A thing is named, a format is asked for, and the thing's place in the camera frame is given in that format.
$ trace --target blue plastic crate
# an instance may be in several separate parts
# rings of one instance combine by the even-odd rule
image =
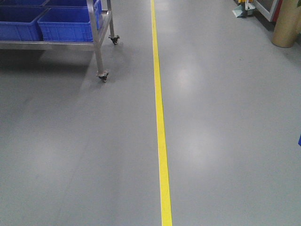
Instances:
[[[102,11],[101,0],[93,0],[95,11],[99,14]],[[45,7],[71,7],[71,8],[82,8],[87,7],[87,0],[49,0]]]
[[[102,12],[101,0],[93,0],[93,3],[97,29],[100,29],[102,26],[102,20],[99,23]],[[44,6],[49,8],[87,8],[87,0],[49,0]]]
[[[42,40],[37,20],[45,11],[38,7],[0,7],[0,40]]]
[[[3,6],[43,6],[47,0],[3,0]]]
[[[93,41],[85,8],[51,8],[38,20],[44,41]]]

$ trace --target cardboard tube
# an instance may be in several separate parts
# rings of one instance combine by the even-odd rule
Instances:
[[[301,7],[298,0],[284,0],[276,23],[272,43],[289,48],[295,43],[301,30]]]

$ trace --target metal cart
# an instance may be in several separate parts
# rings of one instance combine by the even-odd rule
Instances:
[[[93,0],[87,0],[93,42],[52,42],[52,41],[0,41],[0,49],[35,49],[35,50],[84,50],[94,51],[97,62],[97,76],[106,82],[108,79],[108,70],[104,70],[101,54],[101,45],[105,38],[108,27],[110,26],[110,36],[114,45],[118,43],[119,36],[115,35],[113,25],[113,15],[111,0],[107,0],[107,10],[102,10],[103,25],[100,30],[97,29],[95,9]]]

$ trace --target caster wheel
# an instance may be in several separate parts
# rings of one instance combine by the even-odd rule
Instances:
[[[100,79],[102,80],[102,82],[105,83],[108,81],[108,76],[101,77]]]
[[[118,39],[120,39],[119,35],[115,35],[113,38],[111,36],[109,36],[109,39],[112,40],[114,45],[118,44]]]
[[[109,72],[104,71],[103,74],[98,75],[97,77],[100,78],[102,80],[102,82],[107,82],[108,81],[108,76],[109,76]]]

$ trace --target yellow floor marking tape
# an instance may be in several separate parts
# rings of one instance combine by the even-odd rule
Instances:
[[[173,221],[172,221],[171,200],[170,200],[170,190],[169,190],[169,174],[168,174],[167,149],[166,149],[166,139],[165,139],[162,90],[161,90],[160,61],[159,61],[159,53],[158,53],[155,0],[151,0],[151,25],[152,25],[152,37],[153,37],[156,110],[157,110],[161,217],[162,217],[162,226],[172,226]]]

